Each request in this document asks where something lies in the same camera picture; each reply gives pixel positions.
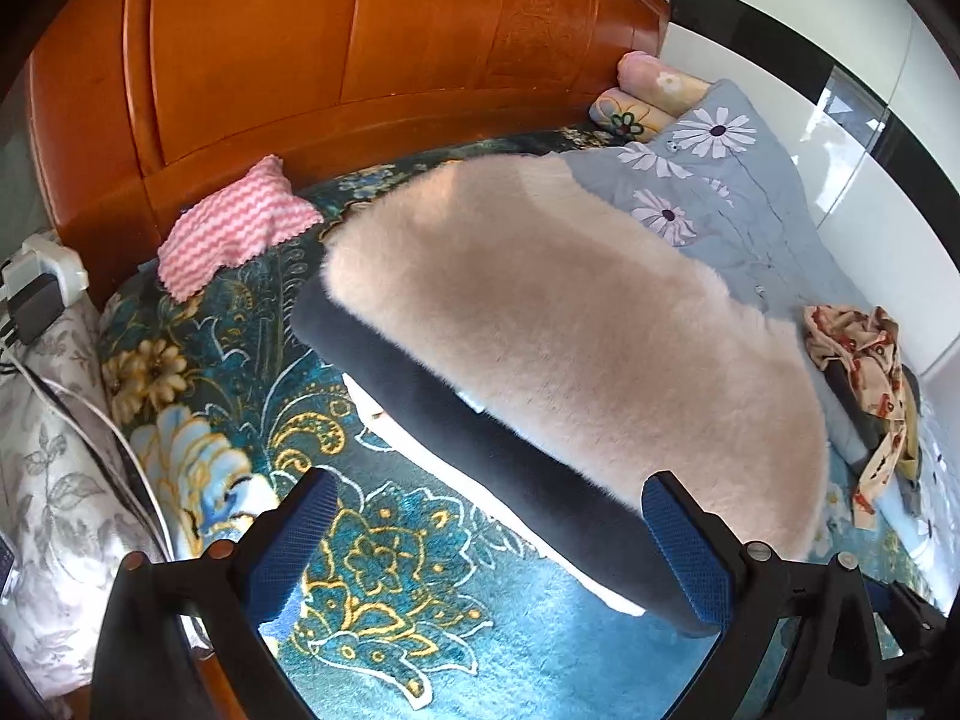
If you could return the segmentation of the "beige fluffy printed sweater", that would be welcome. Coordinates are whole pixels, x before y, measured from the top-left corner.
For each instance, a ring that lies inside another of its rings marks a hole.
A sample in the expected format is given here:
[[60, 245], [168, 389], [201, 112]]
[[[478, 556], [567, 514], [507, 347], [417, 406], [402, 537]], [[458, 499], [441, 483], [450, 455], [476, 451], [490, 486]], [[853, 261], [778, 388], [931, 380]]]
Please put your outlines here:
[[628, 507], [669, 470], [739, 538], [814, 544], [822, 406], [796, 327], [558, 156], [443, 164], [335, 234], [325, 294]]

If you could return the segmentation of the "grey leaf pattern cloth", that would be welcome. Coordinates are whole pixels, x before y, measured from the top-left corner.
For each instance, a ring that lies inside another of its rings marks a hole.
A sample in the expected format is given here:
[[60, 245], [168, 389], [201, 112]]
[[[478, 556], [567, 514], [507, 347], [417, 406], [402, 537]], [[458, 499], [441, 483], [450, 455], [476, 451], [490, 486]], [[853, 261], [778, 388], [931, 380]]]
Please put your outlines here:
[[2, 631], [46, 699], [89, 683], [122, 557], [155, 549], [112, 481], [149, 477], [155, 497], [145, 509], [164, 515], [181, 559], [199, 555], [223, 504], [223, 481], [199, 450], [212, 427], [187, 408], [169, 406], [117, 445], [103, 419], [98, 322], [93, 304], [80, 301], [16, 353], [59, 384], [66, 415], [23, 376], [2, 382], [2, 532], [20, 556]]

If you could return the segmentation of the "dark grey garment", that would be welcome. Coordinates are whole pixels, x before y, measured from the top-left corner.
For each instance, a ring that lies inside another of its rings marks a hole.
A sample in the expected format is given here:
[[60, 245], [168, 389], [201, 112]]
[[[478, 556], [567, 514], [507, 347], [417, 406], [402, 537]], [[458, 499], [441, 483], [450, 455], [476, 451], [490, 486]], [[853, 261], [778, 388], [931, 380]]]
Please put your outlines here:
[[900, 413], [893, 418], [877, 416], [864, 411], [848, 382], [848, 372], [841, 362], [832, 359], [827, 362], [823, 377], [843, 406], [844, 413], [853, 422], [856, 436], [861, 439], [867, 454], [874, 455], [887, 438], [890, 431], [900, 431], [900, 442], [892, 440], [890, 450], [896, 455], [893, 479], [900, 491], [903, 509], [910, 517], [919, 518], [921, 511], [921, 470], [923, 470], [923, 449], [919, 440], [919, 406], [921, 394], [919, 382], [913, 371], [906, 365], [901, 366]]

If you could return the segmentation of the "cream car print pajamas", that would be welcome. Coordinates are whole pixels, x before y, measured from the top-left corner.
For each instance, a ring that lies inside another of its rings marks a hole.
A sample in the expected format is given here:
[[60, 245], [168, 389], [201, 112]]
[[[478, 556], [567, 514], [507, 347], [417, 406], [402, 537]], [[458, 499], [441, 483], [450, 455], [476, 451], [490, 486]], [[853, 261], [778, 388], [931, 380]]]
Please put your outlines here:
[[[816, 304], [802, 309], [807, 356], [823, 374], [827, 362], [836, 359], [848, 372], [848, 382], [861, 408], [874, 415], [893, 418], [900, 413], [900, 328], [884, 307], [869, 312], [854, 305]], [[890, 442], [900, 442], [900, 431], [890, 431], [874, 455], [857, 472], [851, 491], [853, 523], [859, 530], [877, 525], [878, 500], [890, 488], [896, 455]]]

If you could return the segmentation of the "teal floral bed blanket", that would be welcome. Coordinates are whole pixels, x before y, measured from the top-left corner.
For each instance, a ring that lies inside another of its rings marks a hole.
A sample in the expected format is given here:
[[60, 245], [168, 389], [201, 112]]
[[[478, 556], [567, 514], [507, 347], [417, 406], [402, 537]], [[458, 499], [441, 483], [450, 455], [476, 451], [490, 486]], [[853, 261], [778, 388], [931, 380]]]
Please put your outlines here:
[[190, 301], [153, 273], [110, 300], [99, 355], [128, 434], [169, 406], [200, 441], [223, 504], [208, 544], [320, 468], [337, 513], [262, 637], [320, 718], [656, 718], [708, 642], [614, 610], [534, 539], [404, 457], [359, 414], [342, 372], [290, 316], [332, 226], [449, 161], [558, 153], [561, 130], [432, 149], [309, 185], [324, 224], [224, 270]]

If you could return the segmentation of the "black plug adapter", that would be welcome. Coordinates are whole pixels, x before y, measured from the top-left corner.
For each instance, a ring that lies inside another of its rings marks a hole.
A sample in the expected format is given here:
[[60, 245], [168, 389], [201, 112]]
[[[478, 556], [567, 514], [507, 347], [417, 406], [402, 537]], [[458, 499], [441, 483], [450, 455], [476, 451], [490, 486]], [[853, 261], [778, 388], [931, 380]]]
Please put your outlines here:
[[2, 338], [34, 343], [55, 322], [65, 304], [57, 278], [41, 273], [28, 286], [18, 291], [8, 305], [8, 320], [2, 325]]

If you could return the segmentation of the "white power strip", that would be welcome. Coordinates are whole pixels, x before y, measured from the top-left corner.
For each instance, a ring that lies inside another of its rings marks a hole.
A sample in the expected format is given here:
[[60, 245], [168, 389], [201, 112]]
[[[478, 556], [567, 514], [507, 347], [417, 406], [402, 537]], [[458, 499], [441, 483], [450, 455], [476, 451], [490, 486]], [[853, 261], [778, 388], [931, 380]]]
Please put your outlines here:
[[31, 234], [2, 263], [3, 316], [8, 316], [8, 305], [14, 294], [41, 273], [50, 273], [57, 278], [65, 309], [75, 304], [89, 288], [88, 272], [75, 250], [43, 234]]

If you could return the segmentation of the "light blue floral quilt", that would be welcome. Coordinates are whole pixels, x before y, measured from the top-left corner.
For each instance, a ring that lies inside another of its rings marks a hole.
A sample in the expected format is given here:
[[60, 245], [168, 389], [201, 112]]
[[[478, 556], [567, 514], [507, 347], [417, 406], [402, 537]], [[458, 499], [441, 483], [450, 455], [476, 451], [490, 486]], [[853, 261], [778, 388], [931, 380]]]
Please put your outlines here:
[[[809, 305], [854, 305], [866, 298], [823, 245], [794, 161], [729, 80], [651, 142], [592, 124], [562, 128], [571, 169], [589, 192], [628, 213], [682, 254], [714, 268], [732, 296], [765, 316], [804, 322]], [[921, 476], [893, 478], [872, 528], [854, 523], [856, 479], [880, 426], [811, 366], [830, 445], [830, 479], [817, 517], [812, 557], [839, 550], [890, 577], [919, 572], [935, 600], [958, 587], [958, 475], [939, 454], [940, 427], [924, 392], [918, 406]]]

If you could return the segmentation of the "pink zigzag cloth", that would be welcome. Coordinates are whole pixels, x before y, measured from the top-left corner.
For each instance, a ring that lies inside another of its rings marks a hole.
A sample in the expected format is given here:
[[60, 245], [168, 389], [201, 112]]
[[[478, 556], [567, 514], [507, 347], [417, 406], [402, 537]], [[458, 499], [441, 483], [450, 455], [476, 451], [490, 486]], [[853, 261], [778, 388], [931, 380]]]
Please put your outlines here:
[[314, 205], [293, 193], [283, 161], [268, 154], [179, 216], [158, 249], [158, 277], [185, 302], [222, 268], [238, 268], [323, 221]]

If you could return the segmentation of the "pink floral pillow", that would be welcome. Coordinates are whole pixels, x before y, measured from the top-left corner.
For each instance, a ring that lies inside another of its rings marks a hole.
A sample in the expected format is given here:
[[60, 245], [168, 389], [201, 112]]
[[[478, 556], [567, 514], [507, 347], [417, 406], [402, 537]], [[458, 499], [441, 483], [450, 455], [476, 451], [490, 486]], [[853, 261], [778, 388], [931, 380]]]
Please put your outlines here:
[[641, 103], [679, 117], [706, 96], [709, 83], [677, 70], [642, 50], [625, 54], [617, 64], [619, 88]]

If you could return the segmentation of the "white and black wardrobe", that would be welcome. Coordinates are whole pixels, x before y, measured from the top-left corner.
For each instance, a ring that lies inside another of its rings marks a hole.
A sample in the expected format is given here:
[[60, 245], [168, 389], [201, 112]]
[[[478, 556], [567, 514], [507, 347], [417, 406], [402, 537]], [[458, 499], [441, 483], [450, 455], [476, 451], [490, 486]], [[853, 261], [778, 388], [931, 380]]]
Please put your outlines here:
[[754, 101], [818, 234], [958, 387], [958, 78], [907, 0], [672, 0], [662, 55]]

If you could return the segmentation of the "orange wooden headboard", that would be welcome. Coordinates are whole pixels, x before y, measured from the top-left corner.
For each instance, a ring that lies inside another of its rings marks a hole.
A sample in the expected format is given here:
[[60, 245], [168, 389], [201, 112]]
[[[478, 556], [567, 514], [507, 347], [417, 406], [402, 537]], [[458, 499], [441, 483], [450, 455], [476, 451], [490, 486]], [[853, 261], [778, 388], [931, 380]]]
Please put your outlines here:
[[667, 0], [68, 0], [26, 64], [39, 184], [104, 302], [267, 154], [304, 187], [574, 124], [667, 21]]

